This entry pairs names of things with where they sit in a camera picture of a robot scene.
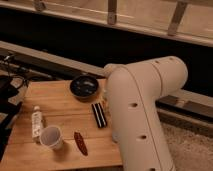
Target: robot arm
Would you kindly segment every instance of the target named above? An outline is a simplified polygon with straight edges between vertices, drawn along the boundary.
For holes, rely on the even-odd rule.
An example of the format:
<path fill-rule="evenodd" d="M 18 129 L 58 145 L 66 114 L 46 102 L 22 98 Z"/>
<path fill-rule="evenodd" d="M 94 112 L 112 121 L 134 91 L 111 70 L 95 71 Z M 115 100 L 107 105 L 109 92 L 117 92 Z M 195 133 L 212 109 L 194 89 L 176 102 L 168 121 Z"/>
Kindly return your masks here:
<path fill-rule="evenodd" d="M 186 65 L 177 57 L 164 57 L 117 68 L 108 65 L 105 71 L 113 132 L 124 170 L 174 171 L 155 101 L 184 85 Z"/>

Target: small bottle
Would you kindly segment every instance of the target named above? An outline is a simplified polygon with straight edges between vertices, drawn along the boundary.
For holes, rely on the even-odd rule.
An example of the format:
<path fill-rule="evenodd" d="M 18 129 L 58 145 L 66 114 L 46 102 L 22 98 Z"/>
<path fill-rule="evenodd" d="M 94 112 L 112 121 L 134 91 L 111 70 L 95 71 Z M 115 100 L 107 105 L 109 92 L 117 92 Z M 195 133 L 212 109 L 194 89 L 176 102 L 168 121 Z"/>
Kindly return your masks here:
<path fill-rule="evenodd" d="M 43 129 L 43 117 L 40 106 L 35 106 L 33 109 L 32 119 L 32 138 L 35 142 L 39 142 L 39 137 Z"/>

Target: screw hole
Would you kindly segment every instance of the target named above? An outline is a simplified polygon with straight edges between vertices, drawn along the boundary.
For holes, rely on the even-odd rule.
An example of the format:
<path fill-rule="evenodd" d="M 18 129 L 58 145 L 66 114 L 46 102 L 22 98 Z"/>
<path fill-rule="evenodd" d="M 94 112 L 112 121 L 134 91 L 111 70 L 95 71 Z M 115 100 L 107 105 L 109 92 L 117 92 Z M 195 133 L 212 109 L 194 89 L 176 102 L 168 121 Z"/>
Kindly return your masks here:
<path fill-rule="evenodd" d="M 169 58 L 171 61 L 174 61 L 175 59 L 174 58 Z"/>
<path fill-rule="evenodd" d="M 135 107 L 138 106 L 138 104 L 137 103 L 131 103 L 131 104 L 129 104 L 129 106 L 132 107 L 132 108 L 135 108 Z"/>
<path fill-rule="evenodd" d="M 141 135 L 138 137 L 139 140 L 145 140 L 146 138 L 147 138 L 146 135 Z"/>

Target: electronic device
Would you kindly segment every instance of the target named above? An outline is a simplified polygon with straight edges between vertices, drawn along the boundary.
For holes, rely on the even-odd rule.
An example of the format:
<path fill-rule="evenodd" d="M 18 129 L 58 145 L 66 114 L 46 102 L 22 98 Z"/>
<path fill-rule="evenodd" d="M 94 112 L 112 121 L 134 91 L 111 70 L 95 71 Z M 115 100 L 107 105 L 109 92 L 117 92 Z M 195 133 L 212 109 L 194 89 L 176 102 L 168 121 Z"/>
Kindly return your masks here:
<path fill-rule="evenodd" d="M 106 93 L 125 171 L 175 171 L 155 101 L 180 89 L 188 71 L 169 56 L 105 66 Z"/>

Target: small bowl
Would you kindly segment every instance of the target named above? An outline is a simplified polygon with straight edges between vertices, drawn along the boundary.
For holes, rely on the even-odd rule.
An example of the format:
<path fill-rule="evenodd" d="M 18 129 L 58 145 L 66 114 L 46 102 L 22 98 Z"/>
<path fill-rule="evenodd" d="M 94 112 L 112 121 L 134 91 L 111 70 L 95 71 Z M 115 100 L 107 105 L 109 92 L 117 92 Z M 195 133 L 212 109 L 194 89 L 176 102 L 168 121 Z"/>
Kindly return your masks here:
<path fill-rule="evenodd" d="M 89 100 L 98 92 L 99 84 L 96 78 L 89 75 L 81 75 L 70 83 L 72 94 L 79 100 Z"/>

